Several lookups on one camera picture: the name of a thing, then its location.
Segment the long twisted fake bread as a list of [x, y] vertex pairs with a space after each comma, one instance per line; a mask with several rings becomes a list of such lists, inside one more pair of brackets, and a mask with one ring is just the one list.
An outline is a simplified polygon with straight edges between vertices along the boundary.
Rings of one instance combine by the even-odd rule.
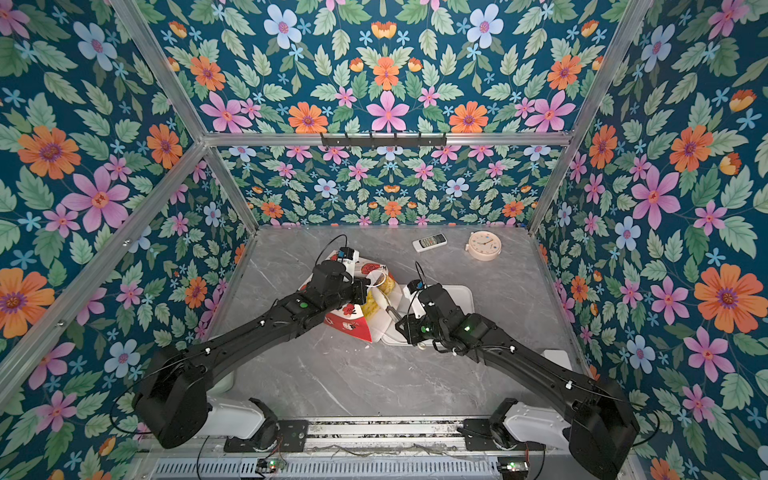
[[369, 281], [365, 303], [361, 306], [366, 319], [373, 317], [379, 310], [387, 311], [392, 306], [390, 295], [396, 291], [397, 283], [383, 270], [373, 270], [366, 275]]

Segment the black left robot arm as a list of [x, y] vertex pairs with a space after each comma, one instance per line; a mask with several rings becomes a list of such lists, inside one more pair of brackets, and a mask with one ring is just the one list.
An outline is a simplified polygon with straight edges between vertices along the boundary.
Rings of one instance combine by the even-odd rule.
[[263, 402], [215, 400], [209, 391], [259, 354], [323, 324], [329, 312], [364, 304], [369, 284], [343, 264], [325, 260], [314, 267], [303, 289], [276, 300], [250, 322], [192, 347], [160, 348], [139, 382], [133, 399], [135, 413], [165, 449], [200, 435], [269, 447], [277, 421]]

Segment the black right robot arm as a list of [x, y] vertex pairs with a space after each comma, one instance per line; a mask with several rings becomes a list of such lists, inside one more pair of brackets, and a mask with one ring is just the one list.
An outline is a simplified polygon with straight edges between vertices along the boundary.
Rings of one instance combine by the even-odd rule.
[[505, 399], [489, 418], [501, 449], [535, 443], [566, 449], [597, 479], [618, 477], [640, 431], [631, 402], [613, 379], [593, 379], [557, 364], [508, 335], [490, 319], [466, 314], [441, 284], [413, 280], [395, 328], [413, 346], [466, 357], [515, 380], [539, 399], [532, 407]]

